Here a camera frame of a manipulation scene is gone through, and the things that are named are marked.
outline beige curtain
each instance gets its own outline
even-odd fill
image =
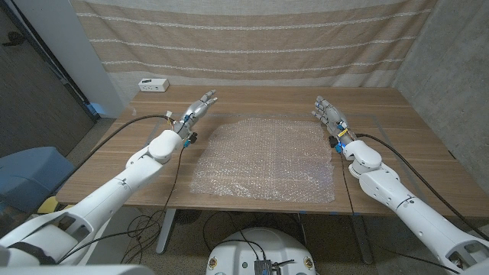
[[[389,86],[436,0],[72,0],[123,98],[172,85]]]

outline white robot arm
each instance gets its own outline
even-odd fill
[[[400,182],[399,176],[382,163],[377,151],[356,139],[346,117],[321,96],[316,100],[313,115],[338,140],[337,150],[353,161],[348,169],[360,180],[362,190],[394,211],[440,264],[463,274],[489,273],[488,241],[463,232],[416,198]]]
[[[126,169],[100,186],[74,207],[33,218],[0,240],[0,247],[7,257],[3,266],[26,267],[47,264],[76,265],[89,246],[65,257],[94,239],[99,229],[139,189],[151,183],[170,160],[171,154],[193,143],[196,133],[192,126],[204,116],[217,98],[211,98],[215,90],[207,92],[194,102],[174,130],[165,130],[148,146],[134,154]]]

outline bubble wrap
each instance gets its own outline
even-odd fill
[[[222,125],[199,158],[192,193],[288,202],[335,199],[320,123],[249,118]]]

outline concrete wall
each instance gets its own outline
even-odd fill
[[[15,0],[15,3],[95,110],[102,117],[117,118],[125,106],[86,37],[70,1]]]
[[[489,194],[488,85],[489,1],[439,0],[393,87]]]

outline power strip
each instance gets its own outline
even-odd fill
[[[143,92],[164,92],[170,84],[168,79],[142,79],[138,85]]]

